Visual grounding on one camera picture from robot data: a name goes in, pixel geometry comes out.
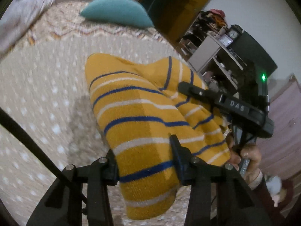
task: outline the metal screw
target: metal screw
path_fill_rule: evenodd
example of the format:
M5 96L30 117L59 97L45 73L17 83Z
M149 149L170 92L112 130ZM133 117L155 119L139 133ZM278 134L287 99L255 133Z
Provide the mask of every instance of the metal screw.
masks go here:
M101 158L99 158L99 160L98 160L98 162L101 163L101 164L105 164L105 163L107 163L107 161L108 161L108 159L105 158L105 157L101 157Z
M67 166L65 167L65 169L66 169L67 171L71 171L73 168L74 168L74 166L73 166L72 164L69 164L69 165L67 165Z
M198 157L194 156L194 157L191 158L190 162L192 164L197 164L197 163L200 162L200 160L201 160L201 158L198 158Z
M226 164L225 164L225 168L226 168L227 170L232 170L232 169L233 169L233 165L230 164L230 163L226 163Z

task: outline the shelf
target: shelf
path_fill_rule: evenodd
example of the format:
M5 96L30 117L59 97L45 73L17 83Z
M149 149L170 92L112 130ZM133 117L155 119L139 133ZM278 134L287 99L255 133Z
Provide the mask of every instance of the shelf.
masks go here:
M207 35L209 37L211 37L230 57L231 59L237 64L237 66L243 70L243 67L240 65L240 63L236 60L236 58L233 57L232 54L230 54L230 52L228 51L227 48L225 48L225 46L219 41L219 40L216 40L212 35L210 35L209 33L207 33Z
M214 62L217 64L217 66L221 69L221 71L224 73L224 75L227 77L227 79L231 82L231 84L235 87L237 90L236 83L232 80L232 78L229 76L228 72L221 66L221 64L216 60L215 57L212 58Z

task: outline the black rod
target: black rod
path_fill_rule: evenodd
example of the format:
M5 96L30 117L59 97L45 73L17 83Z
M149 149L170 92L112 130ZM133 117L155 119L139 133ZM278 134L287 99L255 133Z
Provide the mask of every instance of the black rod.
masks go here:
M0 108L0 124L8 130L16 139L18 139L38 160L51 171L60 181L62 181L68 188L77 193L77 188L64 174L57 168L57 166L49 159L49 157L42 151L42 149L34 142L34 140L23 130L20 125L15 122L2 108ZM80 199L87 204L87 198L80 193Z

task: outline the white pillow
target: white pillow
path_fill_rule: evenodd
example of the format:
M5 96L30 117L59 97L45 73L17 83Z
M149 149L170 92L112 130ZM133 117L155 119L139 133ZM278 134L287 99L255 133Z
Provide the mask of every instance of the white pillow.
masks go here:
M0 57L55 0L13 0L0 20Z

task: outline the pink wardrobe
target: pink wardrobe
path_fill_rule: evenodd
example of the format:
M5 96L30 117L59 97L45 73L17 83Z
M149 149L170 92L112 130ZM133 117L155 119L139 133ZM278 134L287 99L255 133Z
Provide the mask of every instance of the pink wardrobe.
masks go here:
M263 173L287 179L301 171L301 86L294 76L272 99L268 115L275 124L270 139L258 139Z

